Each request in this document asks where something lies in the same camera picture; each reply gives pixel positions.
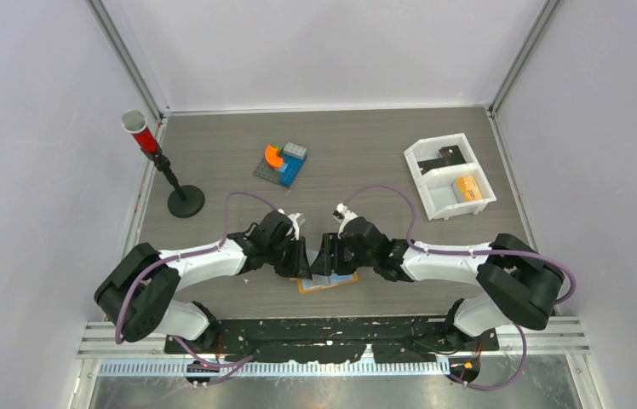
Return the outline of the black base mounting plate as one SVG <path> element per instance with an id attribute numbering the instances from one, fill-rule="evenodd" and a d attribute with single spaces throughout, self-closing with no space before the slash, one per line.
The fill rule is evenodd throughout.
<path id="1" fill-rule="evenodd" d="M 495 352 L 496 332 L 485 331 L 459 347 L 451 343 L 441 316 L 365 316 L 268 320 L 215 320 L 196 341 L 167 339 L 167 354 L 191 349 L 237 362 L 354 363 L 371 349 L 378 363 L 423 363 L 439 354 Z"/>

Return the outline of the black microphone stand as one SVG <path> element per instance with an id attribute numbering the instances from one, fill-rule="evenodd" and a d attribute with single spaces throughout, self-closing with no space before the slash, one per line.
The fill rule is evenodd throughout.
<path id="1" fill-rule="evenodd" d="M 152 155 L 152 162 L 156 170 L 162 173 L 173 188 L 173 192 L 167 199 L 169 213 L 177 218 L 189 218 L 197 215 L 204 207 L 204 192 L 193 185 L 181 185 L 177 176 L 171 169 L 169 159 L 162 153 Z"/>

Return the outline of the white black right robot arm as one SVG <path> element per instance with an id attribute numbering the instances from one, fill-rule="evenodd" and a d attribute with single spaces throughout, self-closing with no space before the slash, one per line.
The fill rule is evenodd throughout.
<path id="1" fill-rule="evenodd" d="M 453 303 L 441 332 L 454 349 L 466 349 L 498 326 L 517 324 L 541 331 L 556 304 L 574 291 L 576 280 L 559 262 L 526 243 L 499 233 L 490 243 L 429 245 L 390 239 L 364 217 L 341 217 L 308 258 L 311 275 L 351 275 L 370 268 L 391 282 L 439 280 L 478 286 L 482 292 Z"/>

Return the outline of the toy brick assembly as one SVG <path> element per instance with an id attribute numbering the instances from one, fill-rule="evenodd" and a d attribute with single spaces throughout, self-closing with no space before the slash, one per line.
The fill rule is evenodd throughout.
<path id="1" fill-rule="evenodd" d="M 290 142 L 283 146 L 270 144 L 264 150 L 263 157 L 252 171 L 252 175 L 290 188 L 306 160 L 305 147 Z"/>

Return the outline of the orange leather card holder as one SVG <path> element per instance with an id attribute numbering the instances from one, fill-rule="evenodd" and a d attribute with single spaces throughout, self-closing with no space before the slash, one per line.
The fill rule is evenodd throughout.
<path id="1" fill-rule="evenodd" d="M 355 283 L 359 280 L 359 274 L 321 276 L 313 274 L 311 279 L 297 280 L 297 288 L 300 294 L 307 294 L 315 291 L 326 290 L 339 285 Z"/>

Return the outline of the white plastic divided bin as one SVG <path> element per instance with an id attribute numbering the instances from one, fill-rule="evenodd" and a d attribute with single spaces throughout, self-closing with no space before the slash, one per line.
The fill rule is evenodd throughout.
<path id="1" fill-rule="evenodd" d="M 458 145 L 462 151 L 465 164 L 431 170 L 422 175 L 417 162 L 438 158 L 441 147 Z M 411 178 L 422 203 L 427 219 L 448 220 L 453 216 L 477 215 L 486 206 L 496 201 L 496 195 L 471 148 L 468 138 L 463 133 L 424 138 L 414 142 L 403 152 Z M 457 177 L 473 176 L 484 196 L 483 199 L 459 203 L 452 184 Z"/>

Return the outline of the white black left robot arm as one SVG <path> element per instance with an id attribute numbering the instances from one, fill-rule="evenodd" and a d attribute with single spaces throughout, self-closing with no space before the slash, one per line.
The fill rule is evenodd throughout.
<path id="1" fill-rule="evenodd" d="M 211 351 L 221 334 L 217 318 L 200 302 L 179 302 L 175 293 L 219 277 L 245 274 L 270 265 L 277 275 L 297 278 L 308 270 L 305 217 L 272 210 L 224 241 L 183 251 L 136 245 L 98 286 L 94 300 L 116 326 L 121 342 L 153 333 L 181 339 L 199 353 Z"/>

